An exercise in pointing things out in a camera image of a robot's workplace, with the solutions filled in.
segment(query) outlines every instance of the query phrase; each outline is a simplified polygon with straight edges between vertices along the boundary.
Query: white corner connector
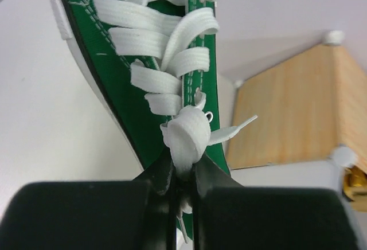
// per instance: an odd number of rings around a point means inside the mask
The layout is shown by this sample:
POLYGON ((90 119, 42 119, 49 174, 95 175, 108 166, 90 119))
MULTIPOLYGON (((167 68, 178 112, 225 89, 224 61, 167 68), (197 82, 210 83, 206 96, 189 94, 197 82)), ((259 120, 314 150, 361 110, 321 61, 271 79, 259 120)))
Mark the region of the white corner connector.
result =
POLYGON ((235 85, 235 88, 240 88, 244 82, 244 80, 237 80, 233 83, 233 85, 235 85))
POLYGON ((324 45, 337 46, 343 43, 345 34, 341 30, 332 30, 325 34, 323 38, 324 45))
POLYGON ((330 158, 340 167, 352 168, 357 163, 357 154, 346 146, 335 148, 330 158))

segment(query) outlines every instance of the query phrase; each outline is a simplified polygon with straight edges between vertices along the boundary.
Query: green sneaker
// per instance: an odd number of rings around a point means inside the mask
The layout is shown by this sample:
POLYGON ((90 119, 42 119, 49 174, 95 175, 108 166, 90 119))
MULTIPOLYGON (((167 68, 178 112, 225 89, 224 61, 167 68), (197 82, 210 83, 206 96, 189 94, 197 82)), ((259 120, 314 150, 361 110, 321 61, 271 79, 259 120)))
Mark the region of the green sneaker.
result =
POLYGON ((51 0, 62 38, 144 169, 166 145, 181 178, 204 151, 229 174, 220 143, 247 123, 219 130, 215 1, 51 0))

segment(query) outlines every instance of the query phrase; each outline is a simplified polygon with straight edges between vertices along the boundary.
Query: white wall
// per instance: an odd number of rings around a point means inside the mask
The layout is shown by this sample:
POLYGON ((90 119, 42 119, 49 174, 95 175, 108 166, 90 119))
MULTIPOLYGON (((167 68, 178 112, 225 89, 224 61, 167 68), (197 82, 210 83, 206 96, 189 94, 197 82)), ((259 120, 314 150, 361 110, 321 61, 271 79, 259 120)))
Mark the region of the white wall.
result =
POLYGON ((128 144, 58 33, 48 0, 0 2, 0 218, 24 184, 131 179, 128 144))
POLYGON ((218 0, 220 73, 253 76, 319 41, 346 33, 345 46, 367 68, 367 0, 218 0))
MULTIPOLYGON (((217 86, 220 126, 229 127, 232 125, 237 89, 230 80, 222 75, 217 75, 217 86)), ((227 149, 227 143, 223 142, 222 144, 224 151, 227 149)))

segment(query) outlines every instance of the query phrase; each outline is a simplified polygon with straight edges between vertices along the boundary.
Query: wooden panel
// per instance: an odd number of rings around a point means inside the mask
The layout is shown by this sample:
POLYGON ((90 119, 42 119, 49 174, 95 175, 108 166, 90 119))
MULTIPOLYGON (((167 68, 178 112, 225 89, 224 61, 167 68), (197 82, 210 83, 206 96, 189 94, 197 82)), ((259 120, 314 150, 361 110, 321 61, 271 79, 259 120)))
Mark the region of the wooden panel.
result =
POLYGON ((357 167, 367 173, 367 76, 345 48, 333 51, 339 142, 357 153, 357 167))
POLYGON ((367 197, 358 196, 353 202, 350 203, 352 208, 359 212, 367 212, 367 197))
POLYGON ((259 118, 229 142, 232 169, 323 159, 338 145, 331 49, 315 46, 239 89, 233 124, 259 118))

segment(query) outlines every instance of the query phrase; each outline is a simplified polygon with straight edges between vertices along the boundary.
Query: white ceiling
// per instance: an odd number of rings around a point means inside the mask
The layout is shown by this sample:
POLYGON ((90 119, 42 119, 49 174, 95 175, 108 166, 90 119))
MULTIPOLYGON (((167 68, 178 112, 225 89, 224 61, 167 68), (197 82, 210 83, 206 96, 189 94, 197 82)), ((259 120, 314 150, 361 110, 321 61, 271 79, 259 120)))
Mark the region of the white ceiling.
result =
POLYGON ((218 69, 246 79, 320 42, 328 30, 367 68, 367 0, 218 0, 218 69))

